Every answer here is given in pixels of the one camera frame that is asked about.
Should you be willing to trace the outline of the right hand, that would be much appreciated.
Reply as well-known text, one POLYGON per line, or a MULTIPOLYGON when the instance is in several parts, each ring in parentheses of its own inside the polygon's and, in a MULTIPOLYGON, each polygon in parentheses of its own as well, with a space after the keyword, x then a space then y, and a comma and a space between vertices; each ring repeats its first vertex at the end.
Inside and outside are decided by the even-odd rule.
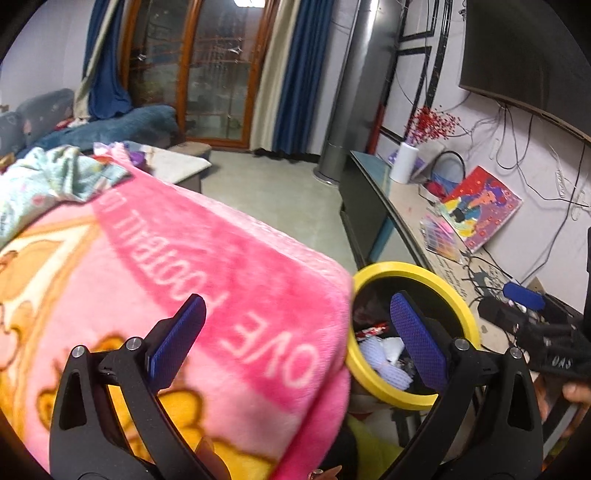
POLYGON ((591 405, 591 389, 588 384, 570 382, 562 387, 566 400, 579 406, 577 415, 584 418, 591 405))

